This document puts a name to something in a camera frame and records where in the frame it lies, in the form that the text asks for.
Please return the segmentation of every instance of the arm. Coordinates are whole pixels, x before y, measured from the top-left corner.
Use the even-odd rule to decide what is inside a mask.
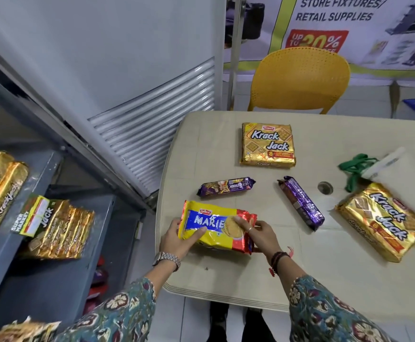
[[[189,239],[180,240],[177,236],[180,221],[178,218],[173,219],[161,238],[160,251],[182,259],[203,236],[206,227],[197,230]],[[83,316],[59,334],[55,341],[144,341],[155,313],[158,294],[175,269],[174,262],[161,260],[144,277]]]
[[[252,227],[242,218],[235,220],[249,233],[268,264],[276,252],[282,251],[266,222],[257,221]],[[374,322],[306,274],[290,257],[280,258],[277,272],[290,303],[291,341],[393,341]]]

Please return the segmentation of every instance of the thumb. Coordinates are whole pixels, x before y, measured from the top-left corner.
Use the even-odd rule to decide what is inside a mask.
[[[233,219],[241,227],[241,229],[244,230],[245,232],[249,232],[250,227],[253,227],[244,218],[240,218],[239,216],[233,216]]]
[[[197,242],[206,232],[206,230],[208,230],[207,227],[201,227],[199,228],[196,232],[193,233],[192,236],[190,236],[187,239],[187,243],[190,244],[190,246],[192,246],[195,242]]]

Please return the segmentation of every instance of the leg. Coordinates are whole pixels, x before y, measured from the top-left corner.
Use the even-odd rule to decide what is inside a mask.
[[[228,304],[211,301],[211,330],[207,342],[227,342]]]
[[[261,315],[262,311],[263,310],[247,308],[242,342],[275,342],[271,330],[269,330],[268,325]]]

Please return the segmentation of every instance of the black pants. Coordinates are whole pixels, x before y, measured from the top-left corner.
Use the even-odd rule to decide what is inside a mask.
[[[259,312],[247,311],[245,326],[242,332],[242,342],[275,342],[263,316]],[[207,342],[227,342],[226,331],[218,325],[213,325]]]

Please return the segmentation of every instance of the yellow plastic chair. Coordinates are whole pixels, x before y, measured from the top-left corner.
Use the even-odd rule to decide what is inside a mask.
[[[350,67],[336,53],[312,47],[275,51],[255,72],[247,110],[323,108],[320,114],[326,114],[349,80]]]

